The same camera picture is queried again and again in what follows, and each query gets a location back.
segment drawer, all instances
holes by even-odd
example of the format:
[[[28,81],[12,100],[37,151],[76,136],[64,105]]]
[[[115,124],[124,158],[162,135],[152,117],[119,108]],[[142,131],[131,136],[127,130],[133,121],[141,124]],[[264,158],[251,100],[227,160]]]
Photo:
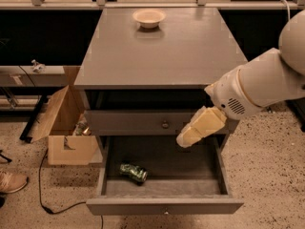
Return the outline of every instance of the drawer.
[[[93,135],[178,135],[195,110],[85,111]],[[238,121],[229,120],[218,134],[232,133]]]
[[[174,135],[111,136],[102,150],[98,196],[87,200],[94,215],[232,214],[243,204],[213,137],[182,149]],[[146,181],[121,176],[123,161],[145,168]]]

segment speckled floor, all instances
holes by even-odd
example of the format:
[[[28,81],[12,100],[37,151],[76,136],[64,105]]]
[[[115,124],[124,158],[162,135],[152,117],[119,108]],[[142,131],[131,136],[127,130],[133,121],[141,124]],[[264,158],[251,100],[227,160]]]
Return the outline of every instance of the speckled floor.
[[[222,153],[235,198],[244,205],[233,215],[105,216],[104,228],[292,228],[305,225],[305,135],[284,103],[243,119]],[[38,168],[46,139],[25,144],[25,123],[0,122],[0,147],[11,164],[0,168],[27,174],[29,185],[6,196],[0,228],[101,228],[101,218],[81,204],[60,215],[39,205]],[[92,198],[99,169],[94,166],[49,166],[42,169],[42,200],[54,212]]]

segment white bowl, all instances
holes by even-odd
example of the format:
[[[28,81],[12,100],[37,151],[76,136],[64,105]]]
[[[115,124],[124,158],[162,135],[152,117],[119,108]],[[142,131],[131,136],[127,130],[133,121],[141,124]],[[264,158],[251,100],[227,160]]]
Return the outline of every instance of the white bowl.
[[[162,10],[143,9],[137,10],[132,15],[133,19],[140,23],[141,27],[152,29],[159,25],[164,20],[166,14]]]

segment drawer handle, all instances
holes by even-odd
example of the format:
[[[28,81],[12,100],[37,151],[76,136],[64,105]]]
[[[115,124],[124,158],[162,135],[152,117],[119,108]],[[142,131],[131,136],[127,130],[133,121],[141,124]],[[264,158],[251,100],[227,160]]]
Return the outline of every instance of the drawer handle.
[[[170,128],[170,124],[168,121],[166,120],[163,120],[163,123],[162,123],[162,128],[163,129],[169,129]]]

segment can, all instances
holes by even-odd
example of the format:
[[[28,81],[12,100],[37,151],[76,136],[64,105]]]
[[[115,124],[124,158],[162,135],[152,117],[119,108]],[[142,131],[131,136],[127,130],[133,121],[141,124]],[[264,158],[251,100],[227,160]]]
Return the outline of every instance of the can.
[[[120,165],[120,175],[129,176],[131,179],[143,183],[146,180],[148,172],[146,169],[129,164],[129,163],[121,163]]]

